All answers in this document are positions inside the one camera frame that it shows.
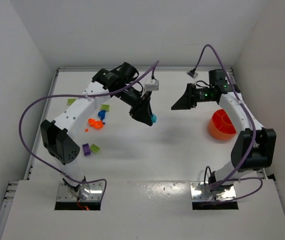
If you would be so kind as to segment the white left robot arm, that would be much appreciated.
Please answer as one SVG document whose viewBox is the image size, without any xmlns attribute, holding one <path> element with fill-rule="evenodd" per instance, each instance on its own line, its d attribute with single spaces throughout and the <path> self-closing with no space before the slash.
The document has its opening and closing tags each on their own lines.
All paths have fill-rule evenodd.
<svg viewBox="0 0 285 240">
<path fill-rule="evenodd" d="M 141 93 L 129 84 L 138 78 L 138 70 L 124 62 L 117 68 L 99 70 L 83 98 L 77 98 L 62 114 L 52 121 L 44 120 L 40 132 L 44 147 L 58 162 L 64 184 L 77 193 L 86 177 L 80 170 L 77 157 L 80 147 L 74 142 L 83 123 L 112 96 L 130 106 L 129 115 L 136 121 L 152 126 L 157 118 L 152 113 L 151 93 Z"/>
</svg>

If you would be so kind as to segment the teal lego brick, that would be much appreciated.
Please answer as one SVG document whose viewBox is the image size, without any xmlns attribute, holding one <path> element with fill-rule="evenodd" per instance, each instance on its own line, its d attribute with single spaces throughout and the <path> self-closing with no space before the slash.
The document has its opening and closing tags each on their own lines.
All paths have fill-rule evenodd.
<svg viewBox="0 0 285 240">
<path fill-rule="evenodd" d="M 150 116 L 151 124 L 155 124 L 157 122 L 157 116 L 155 114 L 152 114 Z"/>
</svg>

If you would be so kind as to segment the purple rectangular lego brick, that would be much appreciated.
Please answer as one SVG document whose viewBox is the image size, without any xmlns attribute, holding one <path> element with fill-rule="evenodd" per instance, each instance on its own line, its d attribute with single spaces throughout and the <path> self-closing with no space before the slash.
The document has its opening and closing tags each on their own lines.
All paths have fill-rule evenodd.
<svg viewBox="0 0 285 240">
<path fill-rule="evenodd" d="M 83 155 L 89 156 L 91 154 L 90 146 L 88 143 L 82 145 Z"/>
</svg>

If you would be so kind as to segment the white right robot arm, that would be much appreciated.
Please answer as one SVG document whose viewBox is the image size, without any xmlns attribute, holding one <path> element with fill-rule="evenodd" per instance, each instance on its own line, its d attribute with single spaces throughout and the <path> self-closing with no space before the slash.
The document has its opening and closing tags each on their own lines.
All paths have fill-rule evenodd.
<svg viewBox="0 0 285 240">
<path fill-rule="evenodd" d="M 209 71 L 209 86 L 198 88 L 187 84 L 184 94 L 171 107 L 172 110 L 190 110 L 198 103 L 217 102 L 225 111 L 237 133 L 230 161 L 212 172 L 208 187 L 213 190 L 226 182 L 237 181 L 251 171 L 272 165 L 277 134 L 265 128 L 250 112 L 243 101 L 240 89 L 232 83 L 222 69 Z"/>
</svg>

